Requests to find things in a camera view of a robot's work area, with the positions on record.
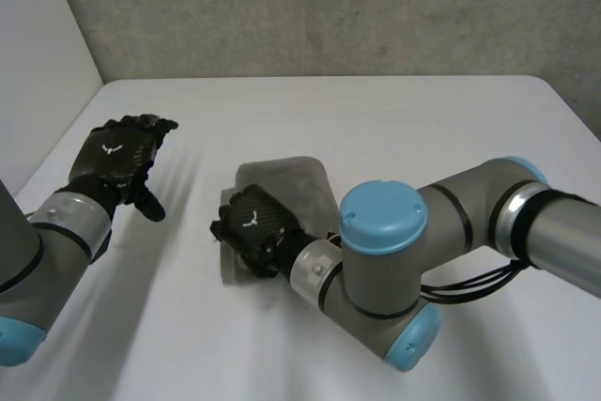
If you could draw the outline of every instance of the robotic arm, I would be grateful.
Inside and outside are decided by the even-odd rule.
[[[69,174],[28,219],[0,182],[0,366],[26,362],[45,340],[90,263],[108,247],[116,207],[149,220],[165,212],[145,186],[166,133],[177,123],[125,116],[94,129]]]
[[[480,299],[529,266],[601,297],[601,208],[551,189],[519,158],[491,160],[417,191],[394,181],[363,183],[342,201],[340,246],[305,234],[258,186],[235,195],[220,218],[211,231],[258,276],[281,272],[401,371],[434,341],[441,323],[435,303]],[[426,271],[484,245],[511,263],[459,284],[422,285]]]

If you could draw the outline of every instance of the silver metal ring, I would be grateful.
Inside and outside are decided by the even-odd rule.
[[[535,194],[550,190],[551,187],[544,183],[533,182],[518,189],[501,208],[497,225],[495,226],[495,241],[497,251],[504,256],[517,259],[511,246],[511,231],[514,227],[517,215],[522,210],[526,201]]]
[[[87,244],[94,258],[111,230],[111,218],[94,199],[79,193],[55,193],[29,217],[31,224],[63,227]]]
[[[331,271],[342,261],[342,250],[325,239],[304,248],[294,261],[290,285],[303,298],[319,307],[319,293]]]

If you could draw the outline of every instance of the gray concrete wall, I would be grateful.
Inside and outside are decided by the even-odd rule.
[[[547,80],[601,136],[601,0],[69,3],[106,82],[531,74]]]

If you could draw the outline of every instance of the white wall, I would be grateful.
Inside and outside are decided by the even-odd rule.
[[[101,86],[66,0],[0,0],[0,179],[11,193]]]

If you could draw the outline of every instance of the wire bundle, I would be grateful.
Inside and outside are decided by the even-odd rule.
[[[436,304],[462,304],[476,301],[506,286],[524,269],[523,263],[512,260],[509,265],[467,281],[443,286],[422,285],[422,298]]]

